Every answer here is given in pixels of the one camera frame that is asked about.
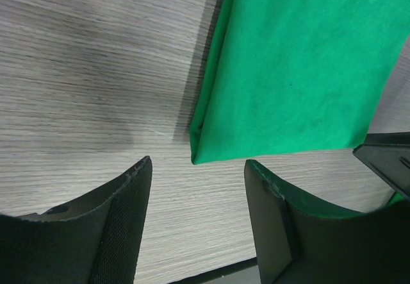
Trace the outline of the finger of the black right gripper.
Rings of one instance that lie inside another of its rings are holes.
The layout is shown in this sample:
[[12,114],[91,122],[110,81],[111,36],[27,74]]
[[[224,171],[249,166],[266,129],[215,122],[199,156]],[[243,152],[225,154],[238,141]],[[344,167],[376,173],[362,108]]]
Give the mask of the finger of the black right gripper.
[[409,198],[409,133],[370,133],[352,154],[402,197]]

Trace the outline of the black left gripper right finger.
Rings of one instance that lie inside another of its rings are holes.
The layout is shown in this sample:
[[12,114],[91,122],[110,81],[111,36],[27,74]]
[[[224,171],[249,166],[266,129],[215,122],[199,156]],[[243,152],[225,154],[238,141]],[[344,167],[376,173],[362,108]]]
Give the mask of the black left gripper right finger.
[[367,213],[281,179],[255,160],[244,168],[262,283],[408,283],[409,201]]

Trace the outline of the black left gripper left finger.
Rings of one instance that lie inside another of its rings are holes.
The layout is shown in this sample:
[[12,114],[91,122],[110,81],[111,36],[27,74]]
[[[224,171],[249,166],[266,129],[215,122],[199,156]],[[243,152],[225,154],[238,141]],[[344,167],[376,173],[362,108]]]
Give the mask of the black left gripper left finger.
[[152,181],[145,156],[42,214],[1,216],[2,283],[132,283]]

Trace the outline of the green t shirt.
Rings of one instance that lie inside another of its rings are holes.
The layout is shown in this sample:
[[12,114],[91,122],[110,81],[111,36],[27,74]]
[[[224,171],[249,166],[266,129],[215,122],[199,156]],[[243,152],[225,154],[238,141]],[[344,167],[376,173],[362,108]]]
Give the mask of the green t shirt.
[[191,161],[356,147],[409,37],[409,0],[223,0]]

